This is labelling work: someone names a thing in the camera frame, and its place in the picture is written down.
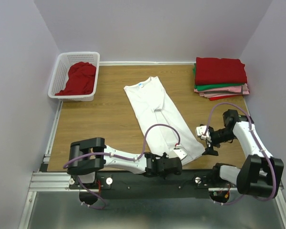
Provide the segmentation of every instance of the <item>screw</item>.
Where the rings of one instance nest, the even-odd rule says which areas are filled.
[[[74,179],[73,179],[73,178],[70,178],[70,180],[69,180],[69,185],[74,185],[74,184],[75,184]]]
[[[113,182],[113,180],[112,180],[111,177],[109,177],[109,178],[106,179],[106,184],[107,184],[107,185],[111,185],[112,182]]]
[[[196,177],[195,178],[195,183],[196,184],[201,184],[201,178],[200,177]]]

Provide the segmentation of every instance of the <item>white wall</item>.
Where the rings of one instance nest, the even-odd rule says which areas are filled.
[[[32,0],[0,0],[0,229],[18,227],[56,102],[47,97],[58,48]]]
[[[35,0],[61,52],[102,61],[238,58],[271,0]]]
[[[286,0],[274,0],[241,55],[250,95],[247,104],[268,150],[285,164],[286,197]]]

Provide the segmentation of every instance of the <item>red cloth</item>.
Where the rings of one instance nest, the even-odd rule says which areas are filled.
[[[64,90],[55,95],[82,95],[93,92],[96,67],[90,63],[79,62],[71,66],[69,79]]]
[[[209,100],[210,100],[210,101],[214,101],[214,100],[230,98],[230,97],[238,96],[238,95],[239,95],[239,94],[212,97],[212,98],[209,98]]]
[[[196,58],[196,85],[247,83],[245,65],[239,59]]]

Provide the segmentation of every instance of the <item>white plastic basket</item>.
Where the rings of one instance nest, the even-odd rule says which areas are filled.
[[[89,62],[96,67],[93,92],[83,95],[55,95],[65,88],[69,79],[68,71],[72,65],[78,62]],[[61,99],[64,102],[92,101],[96,92],[99,65],[100,54],[98,52],[65,52],[60,54],[54,67],[48,96],[54,99]]]

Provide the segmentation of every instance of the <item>wooden board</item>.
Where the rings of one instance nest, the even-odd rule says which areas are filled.
[[[107,145],[118,150],[140,153],[143,134],[123,88],[149,76],[159,77],[192,133],[200,124],[206,124],[217,103],[231,102],[246,109],[242,96],[209,101],[194,93],[192,65],[101,66],[92,102],[63,103],[48,171],[64,171],[62,166],[68,161],[70,143],[93,137],[105,138]],[[222,115],[229,108],[216,108],[211,120],[215,130],[224,127]],[[245,161],[238,141],[222,144],[218,152],[219,156],[202,156],[184,168],[212,168],[216,162],[241,167]]]

